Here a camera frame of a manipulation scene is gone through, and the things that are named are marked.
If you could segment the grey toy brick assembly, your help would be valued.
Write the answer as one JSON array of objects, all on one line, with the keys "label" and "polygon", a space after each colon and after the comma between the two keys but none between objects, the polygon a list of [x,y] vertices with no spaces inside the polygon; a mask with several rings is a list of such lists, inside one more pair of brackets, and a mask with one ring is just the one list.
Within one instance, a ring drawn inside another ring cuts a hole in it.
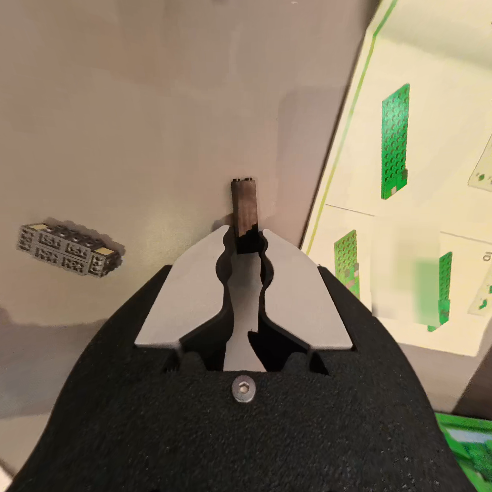
[{"label": "grey toy brick assembly", "polygon": [[52,218],[21,225],[16,249],[44,264],[96,279],[118,269],[125,253],[123,245],[105,234]]}]

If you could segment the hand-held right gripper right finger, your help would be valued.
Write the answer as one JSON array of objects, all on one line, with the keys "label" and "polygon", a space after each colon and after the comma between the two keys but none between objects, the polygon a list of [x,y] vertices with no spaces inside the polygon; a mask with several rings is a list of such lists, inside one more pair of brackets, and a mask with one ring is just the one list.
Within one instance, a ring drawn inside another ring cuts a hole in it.
[{"label": "hand-held right gripper right finger", "polygon": [[267,372],[282,371],[293,354],[306,356],[309,370],[327,372],[322,352],[354,346],[319,267],[269,229],[260,239],[258,325],[248,333],[255,355]]}]

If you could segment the toy brick instruction booklet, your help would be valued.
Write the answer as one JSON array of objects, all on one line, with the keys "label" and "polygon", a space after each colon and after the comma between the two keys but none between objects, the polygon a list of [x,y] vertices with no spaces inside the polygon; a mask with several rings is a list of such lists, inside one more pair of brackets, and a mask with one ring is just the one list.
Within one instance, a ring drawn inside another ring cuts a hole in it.
[{"label": "toy brick instruction booklet", "polygon": [[491,1],[381,1],[302,251],[398,343],[478,354],[491,322]]}]

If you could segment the green cardboard box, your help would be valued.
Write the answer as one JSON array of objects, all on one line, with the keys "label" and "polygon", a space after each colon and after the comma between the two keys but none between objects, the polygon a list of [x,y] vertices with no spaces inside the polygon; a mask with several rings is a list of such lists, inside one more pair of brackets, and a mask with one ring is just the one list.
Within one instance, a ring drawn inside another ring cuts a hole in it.
[{"label": "green cardboard box", "polygon": [[491,491],[491,421],[434,414],[454,457],[477,491]]}]

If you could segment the long black toy brick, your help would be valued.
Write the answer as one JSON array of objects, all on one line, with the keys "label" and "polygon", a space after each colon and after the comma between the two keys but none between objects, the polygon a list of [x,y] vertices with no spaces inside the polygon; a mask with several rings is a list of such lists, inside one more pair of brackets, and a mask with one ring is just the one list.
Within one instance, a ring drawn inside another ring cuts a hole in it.
[{"label": "long black toy brick", "polygon": [[233,227],[237,254],[258,252],[260,236],[253,178],[235,178],[231,181]]}]

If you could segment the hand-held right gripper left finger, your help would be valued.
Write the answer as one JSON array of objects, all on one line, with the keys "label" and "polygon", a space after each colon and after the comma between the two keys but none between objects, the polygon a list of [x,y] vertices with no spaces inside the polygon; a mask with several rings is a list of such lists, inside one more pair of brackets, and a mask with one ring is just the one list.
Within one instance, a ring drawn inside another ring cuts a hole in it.
[{"label": "hand-held right gripper left finger", "polygon": [[207,370],[223,371],[234,329],[228,280],[235,251],[233,227],[223,225],[172,265],[136,337],[141,348],[196,352]]}]

